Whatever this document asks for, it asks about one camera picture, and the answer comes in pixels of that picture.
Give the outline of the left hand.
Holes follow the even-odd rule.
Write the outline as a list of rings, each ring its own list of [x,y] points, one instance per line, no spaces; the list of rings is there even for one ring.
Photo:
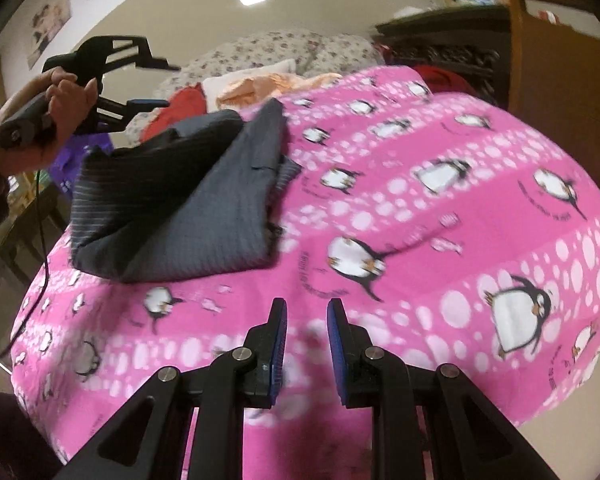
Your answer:
[[[31,142],[8,151],[0,147],[2,176],[43,169],[54,161],[59,150],[87,118],[98,98],[96,78],[92,78],[85,87],[77,84],[77,80],[75,74],[67,73],[61,67],[46,70],[31,79],[2,106],[0,128],[31,100],[42,96],[44,104],[35,109],[36,115],[32,119],[42,130],[54,132],[46,136],[43,144]]]

